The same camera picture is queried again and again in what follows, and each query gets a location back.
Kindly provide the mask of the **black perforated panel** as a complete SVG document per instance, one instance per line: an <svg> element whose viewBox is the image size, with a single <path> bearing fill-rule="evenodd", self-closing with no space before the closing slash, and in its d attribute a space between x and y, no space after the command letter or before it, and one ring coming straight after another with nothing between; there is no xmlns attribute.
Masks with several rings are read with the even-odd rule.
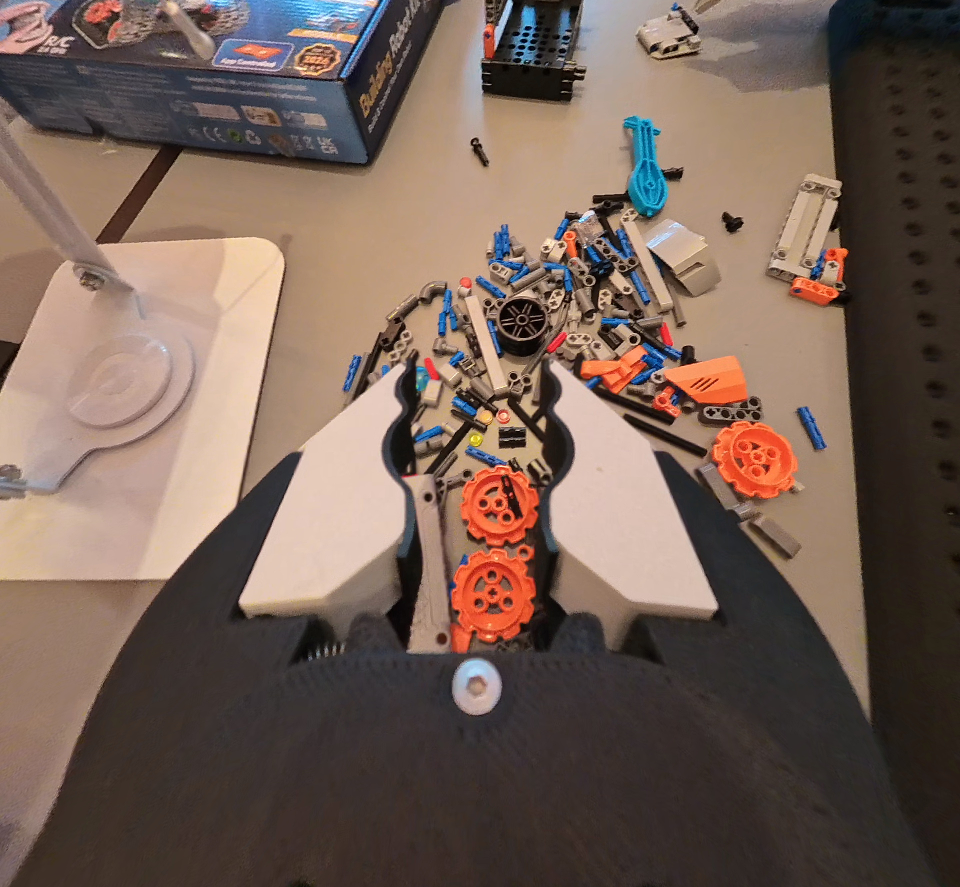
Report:
<svg viewBox="0 0 960 887"><path fill-rule="evenodd" d="M938 880L959 871L958 0L828 19L870 698Z"/></svg>

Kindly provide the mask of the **white book stand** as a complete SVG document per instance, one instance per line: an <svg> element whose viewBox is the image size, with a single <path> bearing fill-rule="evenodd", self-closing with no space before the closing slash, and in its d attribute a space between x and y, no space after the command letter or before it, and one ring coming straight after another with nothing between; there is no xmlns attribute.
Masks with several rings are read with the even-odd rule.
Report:
<svg viewBox="0 0 960 887"><path fill-rule="evenodd" d="M65 259L2 388L2 580L165 580L238 501L282 252L97 245L6 126L2 181Z"/></svg>

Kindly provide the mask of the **grey frame piece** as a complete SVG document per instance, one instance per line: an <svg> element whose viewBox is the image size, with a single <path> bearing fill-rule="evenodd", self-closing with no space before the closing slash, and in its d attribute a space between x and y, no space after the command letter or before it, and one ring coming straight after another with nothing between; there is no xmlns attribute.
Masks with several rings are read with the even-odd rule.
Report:
<svg viewBox="0 0 960 887"><path fill-rule="evenodd" d="M771 252L767 276L786 282L813 280L841 193L840 180L816 173L804 177Z"/></svg>

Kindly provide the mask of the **orange holed beam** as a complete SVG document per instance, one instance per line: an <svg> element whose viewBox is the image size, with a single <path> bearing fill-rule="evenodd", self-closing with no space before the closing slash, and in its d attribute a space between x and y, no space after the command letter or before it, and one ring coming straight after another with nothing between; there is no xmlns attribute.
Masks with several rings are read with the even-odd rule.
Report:
<svg viewBox="0 0 960 887"><path fill-rule="evenodd" d="M847 302L844 280L848 251L842 246L821 251L809 276L795 277L788 294L818 306L837 306Z"/></svg>

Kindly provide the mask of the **robot kit box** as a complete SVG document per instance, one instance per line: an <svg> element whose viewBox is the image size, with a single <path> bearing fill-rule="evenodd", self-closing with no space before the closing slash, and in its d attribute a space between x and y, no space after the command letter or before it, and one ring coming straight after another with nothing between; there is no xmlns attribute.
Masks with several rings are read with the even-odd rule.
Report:
<svg viewBox="0 0 960 887"><path fill-rule="evenodd" d="M365 164L442 6L2 0L2 98L42 129Z"/></svg>

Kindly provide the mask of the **cyan frame piece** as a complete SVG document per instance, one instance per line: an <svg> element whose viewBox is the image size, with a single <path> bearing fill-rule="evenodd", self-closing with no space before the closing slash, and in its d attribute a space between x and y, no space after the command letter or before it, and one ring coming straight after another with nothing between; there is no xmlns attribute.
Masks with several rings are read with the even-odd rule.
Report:
<svg viewBox="0 0 960 887"><path fill-rule="evenodd" d="M627 181L627 194L634 210L644 218L661 213L668 197L667 179L657 155L661 130L649 118L630 115L623 121L631 133L633 166Z"/></svg>

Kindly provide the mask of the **pile of building kit parts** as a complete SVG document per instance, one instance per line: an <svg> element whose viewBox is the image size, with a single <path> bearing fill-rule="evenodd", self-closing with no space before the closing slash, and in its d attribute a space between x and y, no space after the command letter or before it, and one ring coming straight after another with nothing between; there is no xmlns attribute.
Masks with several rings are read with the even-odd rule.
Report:
<svg viewBox="0 0 960 887"><path fill-rule="evenodd" d="M440 493L462 499L476 473L507 466L544 489L554 467L545 455L544 367L565 368L631 429L696 458L696 476L721 506L786 559L801 545L763 506L719 474L717 434L761 423L762 400L699 404L666 383L663 371L702 358L669 330L686 324L681 283L648 249L634 209L605 202L600 213L567 214L537 253L503 224L486 248L486 268L458 283L431 280L388 315L372 350L352 357L342 385L350 404L390 369L415 367L412 472L433 474ZM504 353L493 315L498 301L530 292L549 310L550 330L532 357Z"/></svg>

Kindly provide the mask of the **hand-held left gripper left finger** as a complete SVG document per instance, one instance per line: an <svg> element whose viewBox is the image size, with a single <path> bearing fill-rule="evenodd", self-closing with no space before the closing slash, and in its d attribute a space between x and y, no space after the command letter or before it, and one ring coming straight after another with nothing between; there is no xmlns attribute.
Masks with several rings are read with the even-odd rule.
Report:
<svg viewBox="0 0 960 887"><path fill-rule="evenodd" d="M391 370L304 445L239 598L246 616L349 626L400 600L406 501L383 446L402 417L402 375Z"/></svg>

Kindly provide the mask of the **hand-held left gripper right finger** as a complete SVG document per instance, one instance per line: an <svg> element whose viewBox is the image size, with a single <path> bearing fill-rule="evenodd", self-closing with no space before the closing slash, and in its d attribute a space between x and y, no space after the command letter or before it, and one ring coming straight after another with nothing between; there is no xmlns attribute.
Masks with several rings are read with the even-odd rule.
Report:
<svg viewBox="0 0 960 887"><path fill-rule="evenodd" d="M551 595L604 629L639 615L710 620L718 609L653 447L563 367L549 367L559 438L547 499Z"/></svg>

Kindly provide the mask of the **grey curved panel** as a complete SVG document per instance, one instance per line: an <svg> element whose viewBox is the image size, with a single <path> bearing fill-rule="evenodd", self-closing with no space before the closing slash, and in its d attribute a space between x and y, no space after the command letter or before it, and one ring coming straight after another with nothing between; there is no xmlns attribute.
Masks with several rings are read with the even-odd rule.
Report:
<svg viewBox="0 0 960 887"><path fill-rule="evenodd" d="M659 222L647 229L644 239L648 250L690 296L702 296L721 282L721 271L706 239L678 221Z"/></svg>

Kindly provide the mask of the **orange gear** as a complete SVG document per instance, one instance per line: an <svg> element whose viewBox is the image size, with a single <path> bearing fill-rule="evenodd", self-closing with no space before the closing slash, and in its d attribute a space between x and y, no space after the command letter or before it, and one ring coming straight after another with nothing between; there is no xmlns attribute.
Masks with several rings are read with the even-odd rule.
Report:
<svg viewBox="0 0 960 887"><path fill-rule="evenodd" d="M468 535L490 547L522 545L538 521L540 497L507 465L479 470L462 488L460 516Z"/></svg>
<svg viewBox="0 0 960 887"><path fill-rule="evenodd" d="M471 554L453 578L452 651L467 652L473 638L496 643L518 636L533 616L535 595L525 558L502 549Z"/></svg>
<svg viewBox="0 0 960 887"><path fill-rule="evenodd" d="M739 495L771 499L795 486L798 461L789 442L760 422L738 421L721 430L711 458Z"/></svg>

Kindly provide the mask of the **black base plate assembly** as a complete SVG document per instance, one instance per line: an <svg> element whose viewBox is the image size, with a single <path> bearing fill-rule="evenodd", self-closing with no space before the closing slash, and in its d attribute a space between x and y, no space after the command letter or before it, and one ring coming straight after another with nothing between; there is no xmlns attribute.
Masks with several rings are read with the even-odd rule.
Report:
<svg viewBox="0 0 960 887"><path fill-rule="evenodd" d="M583 0L485 0L482 89L568 102L587 69L573 60Z"/></svg>

